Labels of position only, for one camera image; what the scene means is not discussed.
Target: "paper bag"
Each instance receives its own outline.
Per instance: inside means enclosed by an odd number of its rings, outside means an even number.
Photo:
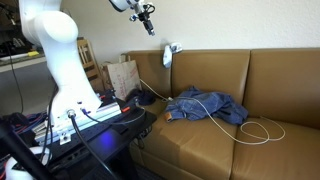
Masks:
[[[140,77],[136,61],[126,61],[123,63],[102,64],[102,76],[106,88],[113,88],[115,95],[121,100],[133,89],[141,89]]]

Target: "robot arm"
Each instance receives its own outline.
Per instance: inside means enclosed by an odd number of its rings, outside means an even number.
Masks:
[[[149,34],[154,35],[149,20],[151,4],[145,4],[143,0],[110,2],[118,11],[135,9]],[[83,109],[95,113],[101,105],[80,61],[78,28],[68,15],[59,11],[60,5],[61,0],[19,0],[23,34],[33,44],[43,47],[48,69],[59,88],[52,102],[50,116],[55,129],[70,123],[67,115],[69,110],[74,110],[79,117],[84,116]]]
[[[134,9],[135,14],[130,17],[130,21],[136,21],[139,19],[145,29],[148,31],[149,35],[154,36],[154,30],[151,21],[149,20],[150,14],[154,12],[155,7],[152,3],[144,3],[143,0],[109,0],[114,9],[122,12],[128,8]]]

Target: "denim jeans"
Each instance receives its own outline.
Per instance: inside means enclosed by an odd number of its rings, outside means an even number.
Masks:
[[[189,120],[203,119],[210,114],[231,124],[242,124],[248,111],[234,102],[225,93],[204,93],[192,86],[168,103],[166,112],[171,113],[171,119],[187,118]]]

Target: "white charging cable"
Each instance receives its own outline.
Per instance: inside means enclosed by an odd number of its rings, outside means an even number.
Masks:
[[[140,81],[146,85],[152,92],[154,92],[156,95],[158,95],[159,97],[162,98],[162,101],[165,101],[165,102],[168,102],[168,101],[172,101],[173,99],[171,97],[169,98],[165,98],[163,96],[161,96],[160,94],[158,94],[156,91],[154,91],[146,82],[144,82],[142,79],[140,79]],[[262,141],[259,141],[259,142],[245,142],[245,141],[241,141],[239,139],[236,139],[235,137],[233,137],[231,134],[229,134],[223,127],[221,127],[221,125],[219,123],[217,123],[217,121],[210,115],[210,113],[208,112],[207,108],[197,99],[195,98],[188,98],[188,97],[176,97],[177,99],[189,99],[189,100],[194,100],[196,102],[198,102],[202,108],[206,111],[207,115],[210,117],[210,119],[226,134],[228,135],[231,139],[233,139],[234,141],[238,142],[238,143],[241,143],[241,144],[246,144],[246,145],[260,145],[260,144],[265,144],[269,141],[279,141],[281,139],[283,139],[286,135],[286,131],[283,129],[283,127],[276,123],[275,121],[271,120],[271,119],[268,119],[268,118],[265,118],[265,117],[260,117],[262,119],[265,119],[265,120],[268,120],[272,123],[274,123],[275,125],[277,125],[283,132],[282,136],[280,136],[279,138],[270,138],[270,134],[269,134],[269,131],[261,124],[257,123],[257,122],[254,122],[254,121],[248,121],[248,122],[245,122],[243,123],[241,126],[240,126],[240,130],[241,132],[243,132],[244,134],[248,135],[248,136],[251,136],[253,138],[257,138],[257,139],[261,139]],[[254,124],[254,125],[257,125],[259,126],[265,133],[266,133],[266,136],[267,137],[260,137],[260,136],[256,136],[256,135],[253,135],[253,134],[250,134],[246,131],[243,130],[243,128],[249,124]]]

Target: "couch cushion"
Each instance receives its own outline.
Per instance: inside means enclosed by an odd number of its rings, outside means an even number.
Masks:
[[[171,69],[166,69],[162,64],[163,51],[132,51],[127,56],[136,61],[140,79],[161,96],[171,96]]]
[[[244,106],[249,116],[320,129],[320,48],[252,50]]]
[[[162,159],[202,179],[229,179],[231,173],[234,141],[225,135],[211,119],[198,121],[186,119],[167,123],[158,117],[153,130],[145,139],[145,153],[150,157]],[[216,119],[231,135],[235,136],[236,126]],[[167,174],[169,179],[179,176]]]
[[[173,56],[174,97],[194,85],[205,92],[224,92],[242,104],[249,50],[194,50]]]
[[[280,128],[267,120],[248,120],[264,125],[273,138],[282,135]],[[285,137],[280,141],[254,146],[236,143],[232,179],[319,179],[320,131],[285,122],[278,123],[286,131]],[[248,126],[246,130],[252,134],[264,135],[257,126]],[[237,138],[254,141],[241,131],[238,131]]]
[[[141,156],[143,157],[143,163],[149,169],[157,174],[161,174],[164,179],[172,180],[201,180],[190,172],[178,168],[162,159],[155,157],[145,151],[142,151]]]
[[[167,102],[162,101],[159,98],[156,98],[156,101],[149,106],[141,106],[145,108],[146,111],[151,112],[155,115],[159,115],[164,112],[164,109],[167,107]]]

